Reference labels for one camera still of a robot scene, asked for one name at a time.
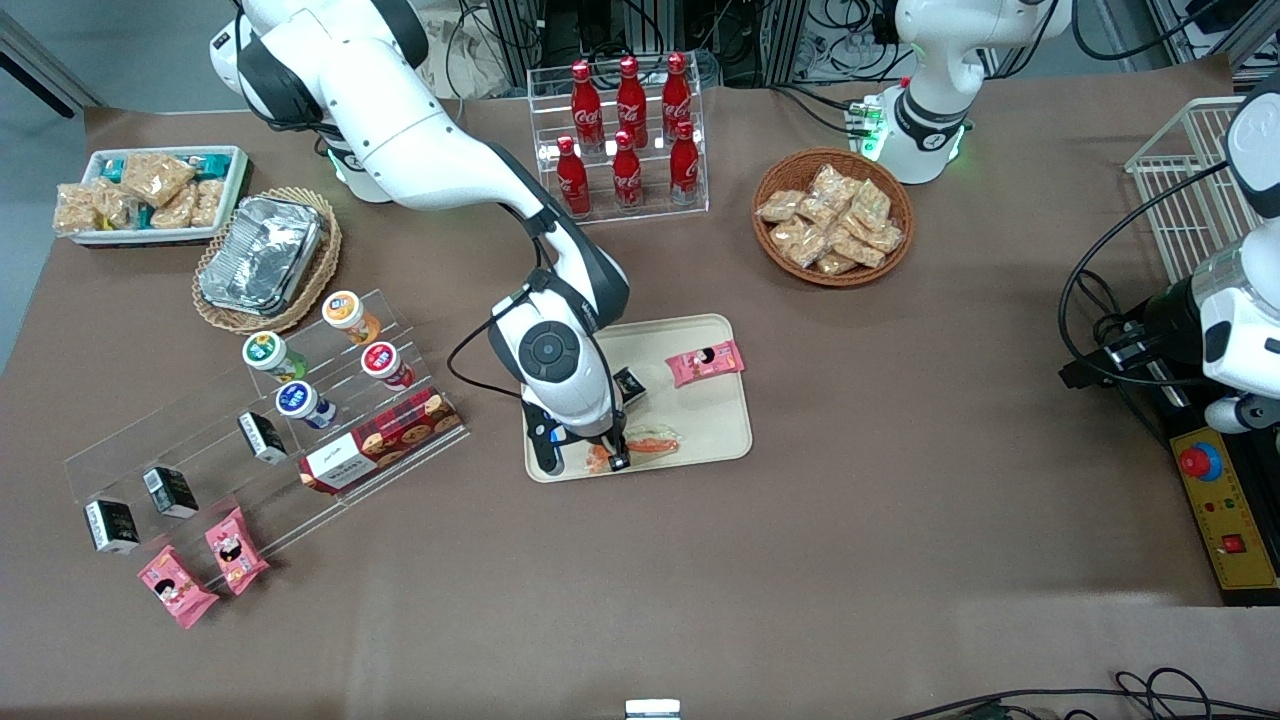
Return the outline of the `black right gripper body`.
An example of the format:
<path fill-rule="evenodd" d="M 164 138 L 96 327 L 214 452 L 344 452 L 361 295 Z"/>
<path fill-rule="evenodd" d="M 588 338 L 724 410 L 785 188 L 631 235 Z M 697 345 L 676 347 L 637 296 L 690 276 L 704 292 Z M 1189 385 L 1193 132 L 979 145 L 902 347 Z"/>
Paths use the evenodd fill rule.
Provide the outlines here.
<path fill-rule="evenodd" d="M 553 419 L 540 405 L 525 400 L 525 436 L 534 451 L 534 457 L 538 461 L 539 469 L 547 474 L 557 474 L 562 471 L 564 462 L 561 450 L 576 443 L 589 443 L 605 451 L 605 469 L 609 471 L 609 455 L 616 450 L 628 450 L 627 445 L 625 447 L 611 447 L 607 442 L 605 432 L 611 428 L 612 419 L 626 418 L 623 409 L 618 404 L 618 397 L 611 396 L 609 401 L 609 410 L 604 419 L 605 425 L 603 432 L 595 434 L 580 434 L 571 430 L 566 424 Z"/>

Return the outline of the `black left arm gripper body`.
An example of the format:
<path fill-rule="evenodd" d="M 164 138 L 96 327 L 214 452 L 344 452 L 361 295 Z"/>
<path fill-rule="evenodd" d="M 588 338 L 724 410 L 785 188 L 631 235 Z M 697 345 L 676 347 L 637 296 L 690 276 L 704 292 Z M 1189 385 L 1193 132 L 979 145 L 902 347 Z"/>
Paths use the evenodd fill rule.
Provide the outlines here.
<path fill-rule="evenodd" d="M 1189 281 L 1179 281 L 1126 313 L 1100 320 L 1103 386 L 1210 386 L 1202 370 L 1201 311 Z"/>

